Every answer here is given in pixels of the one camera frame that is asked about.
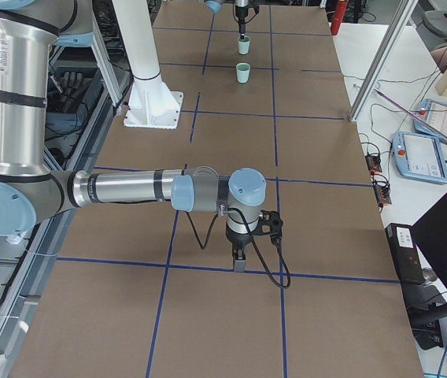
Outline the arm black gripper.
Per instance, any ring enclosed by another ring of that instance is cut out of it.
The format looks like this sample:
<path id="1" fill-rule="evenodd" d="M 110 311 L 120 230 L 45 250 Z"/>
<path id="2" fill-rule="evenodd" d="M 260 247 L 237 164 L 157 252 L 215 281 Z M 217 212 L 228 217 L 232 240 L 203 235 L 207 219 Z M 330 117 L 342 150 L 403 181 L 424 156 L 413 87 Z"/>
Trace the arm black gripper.
<path id="1" fill-rule="evenodd" d="M 247 17 L 247 7 L 236 6 L 235 16 L 239 24 L 239 38 L 244 39 L 246 36 L 246 17 Z"/>
<path id="2" fill-rule="evenodd" d="M 231 243 L 233 251 L 233 271 L 244 272 L 246 269 L 246 246 L 253 240 L 253 236 L 248 233 L 241 234 L 226 226 L 226 237 Z"/>

